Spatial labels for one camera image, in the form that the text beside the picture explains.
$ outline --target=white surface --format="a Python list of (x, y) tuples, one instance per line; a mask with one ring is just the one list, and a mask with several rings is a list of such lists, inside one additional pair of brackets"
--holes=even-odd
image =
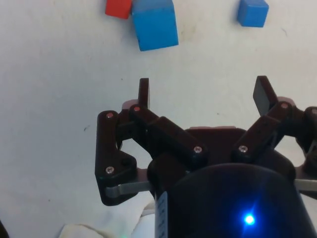
[[(54, 238), (109, 211), (94, 177), (96, 118), (135, 98), (140, 77), (151, 109), (183, 128), (249, 127), (257, 75), (300, 108), (317, 105), (317, 1), (267, 0), (263, 29), (234, 23), (237, 3), (174, 0), (180, 45), (141, 53), (131, 19), (105, 16), (104, 0), (0, 0), (0, 219), (12, 238)], [(293, 141), (279, 150), (303, 159)]]

